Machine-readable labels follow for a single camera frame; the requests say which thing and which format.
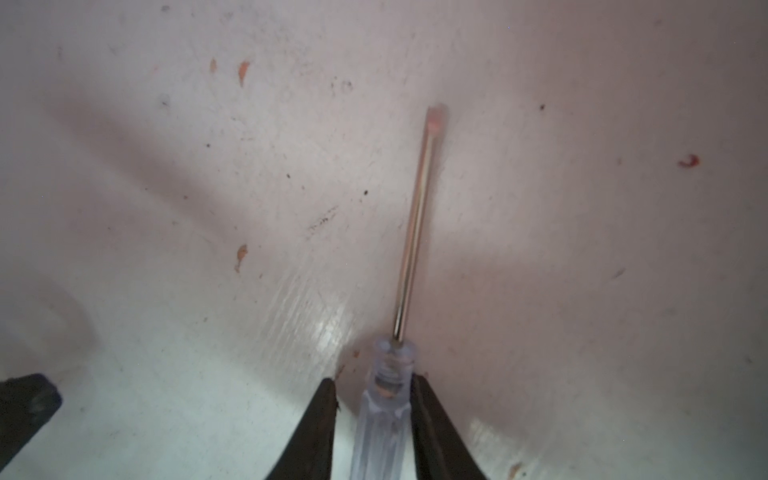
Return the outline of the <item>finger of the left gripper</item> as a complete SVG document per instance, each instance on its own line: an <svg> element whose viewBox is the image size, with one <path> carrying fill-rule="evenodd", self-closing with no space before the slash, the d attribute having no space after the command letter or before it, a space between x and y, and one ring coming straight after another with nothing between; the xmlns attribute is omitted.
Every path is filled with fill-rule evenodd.
<svg viewBox="0 0 768 480"><path fill-rule="evenodd" d="M57 387L42 373L1 382L1 470L50 421L62 404Z"/></svg>

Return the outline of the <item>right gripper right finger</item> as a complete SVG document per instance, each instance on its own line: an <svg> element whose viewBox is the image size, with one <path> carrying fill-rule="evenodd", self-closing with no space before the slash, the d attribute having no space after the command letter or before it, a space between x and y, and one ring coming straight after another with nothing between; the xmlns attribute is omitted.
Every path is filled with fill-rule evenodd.
<svg viewBox="0 0 768 480"><path fill-rule="evenodd" d="M410 387L411 431L418 480L486 480L423 375Z"/></svg>

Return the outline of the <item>clear handled tester screwdriver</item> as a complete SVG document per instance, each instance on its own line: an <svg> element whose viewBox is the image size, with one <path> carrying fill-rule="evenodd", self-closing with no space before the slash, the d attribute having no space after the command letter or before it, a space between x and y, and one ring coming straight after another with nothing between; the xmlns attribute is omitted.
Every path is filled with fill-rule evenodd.
<svg viewBox="0 0 768 480"><path fill-rule="evenodd" d="M411 431L411 384L417 349L405 338L432 165L439 153L447 108L428 108L401 261L392 333L374 343L362 393L351 461L352 479L399 479Z"/></svg>

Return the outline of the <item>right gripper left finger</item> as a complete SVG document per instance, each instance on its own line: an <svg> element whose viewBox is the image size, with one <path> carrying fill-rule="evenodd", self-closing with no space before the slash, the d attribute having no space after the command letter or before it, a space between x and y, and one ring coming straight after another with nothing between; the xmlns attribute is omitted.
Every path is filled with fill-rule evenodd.
<svg viewBox="0 0 768 480"><path fill-rule="evenodd" d="M336 383L324 378L267 480L329 480L332 473Z"/></svg>

